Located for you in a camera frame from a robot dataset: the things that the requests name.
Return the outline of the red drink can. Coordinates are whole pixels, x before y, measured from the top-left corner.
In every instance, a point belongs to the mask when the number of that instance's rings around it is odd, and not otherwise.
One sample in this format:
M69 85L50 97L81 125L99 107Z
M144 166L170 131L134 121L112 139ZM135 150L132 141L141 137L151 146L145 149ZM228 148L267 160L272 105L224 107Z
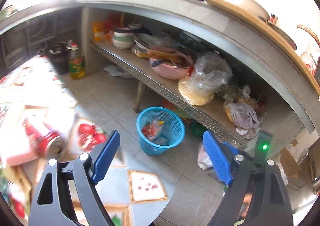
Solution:
M26 118L22 123L31 149L41 158L62 160L67 142L57 130L37 119Z

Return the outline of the red snack bag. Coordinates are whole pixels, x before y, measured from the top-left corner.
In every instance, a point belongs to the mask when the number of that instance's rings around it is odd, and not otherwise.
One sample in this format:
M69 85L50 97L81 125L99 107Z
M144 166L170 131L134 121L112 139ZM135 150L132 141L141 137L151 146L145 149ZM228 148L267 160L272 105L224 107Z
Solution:
M160 136L163 125L164 121L162 120L147 121L141 132L146 139L154 141Z

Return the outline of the blue plastic trash basket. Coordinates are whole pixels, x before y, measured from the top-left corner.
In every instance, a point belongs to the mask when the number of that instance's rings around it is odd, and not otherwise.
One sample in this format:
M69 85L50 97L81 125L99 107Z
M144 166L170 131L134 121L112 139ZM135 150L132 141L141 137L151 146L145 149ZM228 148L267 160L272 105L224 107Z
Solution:
M140 148L148 155L157 156L179 145L185 137L182 120L171 110L150 107L136 120Z

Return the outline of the white sack on floor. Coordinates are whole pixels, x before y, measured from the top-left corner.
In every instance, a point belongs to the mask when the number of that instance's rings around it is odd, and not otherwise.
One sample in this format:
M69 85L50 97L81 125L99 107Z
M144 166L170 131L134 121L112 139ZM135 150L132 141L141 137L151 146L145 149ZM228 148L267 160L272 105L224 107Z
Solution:
M203 143L201 143L199 146L197 164L202 170L210 169L211 167L213 167L212 162L203 147Z

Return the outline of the perforated metal shelf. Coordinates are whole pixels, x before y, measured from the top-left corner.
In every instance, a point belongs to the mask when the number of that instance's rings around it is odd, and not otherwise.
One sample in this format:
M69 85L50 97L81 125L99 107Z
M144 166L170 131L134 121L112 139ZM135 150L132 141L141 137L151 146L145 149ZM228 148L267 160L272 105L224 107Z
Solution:
M130 50L118 49L103 42L91 41L89 46L116 65L123 67L145 86L182 109L222 140L242 150L247 147L248 141L236 132L235 126L223 109L223 101L218 97L204 106L193 106L187 103L179 93L178 82L162 78L154 73L148 60L135 56Z

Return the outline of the purple plastic bag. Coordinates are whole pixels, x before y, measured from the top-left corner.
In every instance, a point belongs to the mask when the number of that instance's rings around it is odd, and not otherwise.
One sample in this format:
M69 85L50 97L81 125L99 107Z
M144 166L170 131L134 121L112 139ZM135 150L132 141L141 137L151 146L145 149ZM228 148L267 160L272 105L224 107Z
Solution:
M238 102L225 102L223 108L240 136L252 139L258 134L263 118L257 115L252 106Z

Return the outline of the fruit pattern tablecloth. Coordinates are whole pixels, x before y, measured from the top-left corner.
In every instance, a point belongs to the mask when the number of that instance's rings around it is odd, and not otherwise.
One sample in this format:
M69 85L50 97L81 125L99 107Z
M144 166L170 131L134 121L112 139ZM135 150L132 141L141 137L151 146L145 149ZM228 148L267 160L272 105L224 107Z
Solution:
M107 138L76 112L76 103L42 55L1 79L1 193L22 225L29 222L46 161L74 159ZM174 193L171 183L122 147L96 189L117 225L155 225Z

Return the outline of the pink sponge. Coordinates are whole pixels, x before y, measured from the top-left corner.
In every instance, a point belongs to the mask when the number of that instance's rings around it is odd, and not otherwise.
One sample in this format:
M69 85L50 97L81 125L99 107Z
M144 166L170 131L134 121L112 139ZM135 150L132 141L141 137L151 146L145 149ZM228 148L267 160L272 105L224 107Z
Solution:
M38 155L29 146L1 148L1 160L8 166L17 166L36 160Z

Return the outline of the bag of yellow grain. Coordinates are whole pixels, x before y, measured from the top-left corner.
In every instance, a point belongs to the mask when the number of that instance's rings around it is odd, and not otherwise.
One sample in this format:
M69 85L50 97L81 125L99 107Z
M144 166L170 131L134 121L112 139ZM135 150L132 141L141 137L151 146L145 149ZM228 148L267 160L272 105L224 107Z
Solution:
M186 102L203 106L214 99L215 92L228 84L233 74L230 66L218 54L207 52L193 65L191 75L178 81L178 91Z

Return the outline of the white rag on floor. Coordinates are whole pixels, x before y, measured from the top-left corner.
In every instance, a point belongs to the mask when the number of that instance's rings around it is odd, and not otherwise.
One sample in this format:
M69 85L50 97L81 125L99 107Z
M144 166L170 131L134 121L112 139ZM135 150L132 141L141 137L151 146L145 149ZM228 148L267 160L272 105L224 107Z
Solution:
M133 79L134 76L129 72L125 71L119 66L116 65L107 65L104 67L104 71L106 71L110 76L120 77L124 79Z

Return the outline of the cooking oil bottle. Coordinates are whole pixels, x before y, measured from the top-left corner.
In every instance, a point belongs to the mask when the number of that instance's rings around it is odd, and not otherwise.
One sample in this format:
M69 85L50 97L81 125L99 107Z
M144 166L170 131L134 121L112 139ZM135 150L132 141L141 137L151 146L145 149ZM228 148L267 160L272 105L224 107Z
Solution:
M71 79L82 79L85 72L85 58L82 51L80 51L78 44L69 40L67 43L68 67Z

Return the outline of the stack of white bowls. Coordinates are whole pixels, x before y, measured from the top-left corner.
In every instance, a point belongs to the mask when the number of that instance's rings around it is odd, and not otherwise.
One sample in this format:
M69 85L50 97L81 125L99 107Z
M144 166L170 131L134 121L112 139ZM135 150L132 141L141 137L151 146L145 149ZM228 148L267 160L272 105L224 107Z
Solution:
M118 49L129 49L134 44L133 36L130 28L114 28L112 44Z

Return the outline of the stack of plates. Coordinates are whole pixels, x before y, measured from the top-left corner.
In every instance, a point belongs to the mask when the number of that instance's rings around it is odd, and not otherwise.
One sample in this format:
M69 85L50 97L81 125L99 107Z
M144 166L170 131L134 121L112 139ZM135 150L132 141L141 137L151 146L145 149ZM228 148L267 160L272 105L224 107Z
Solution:
M140 58L148 58L148 50L161 45L159 39L144 33L136 33L133 41L135 44L131 47L131 51Z

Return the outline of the wooden cutting board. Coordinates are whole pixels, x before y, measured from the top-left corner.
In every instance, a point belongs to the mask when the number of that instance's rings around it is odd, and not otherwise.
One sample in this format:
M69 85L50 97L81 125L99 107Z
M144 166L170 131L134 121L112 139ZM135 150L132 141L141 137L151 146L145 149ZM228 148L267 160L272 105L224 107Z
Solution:
M267 11L255 0L205 0L209 5L221 9L245 24L256 29L263 36L271 40L283 54L286 55L306 77L313 90L319 94L319 85L311 75L302 59L292 47L293 40L281 29L270 23Z

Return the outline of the orange snack packet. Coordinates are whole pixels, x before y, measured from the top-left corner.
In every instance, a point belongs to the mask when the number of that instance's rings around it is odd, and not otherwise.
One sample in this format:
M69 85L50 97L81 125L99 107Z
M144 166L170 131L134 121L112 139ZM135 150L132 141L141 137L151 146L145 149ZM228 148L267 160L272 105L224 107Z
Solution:
M104 25L103 22L92 22L93 41L99 42L104 39Z

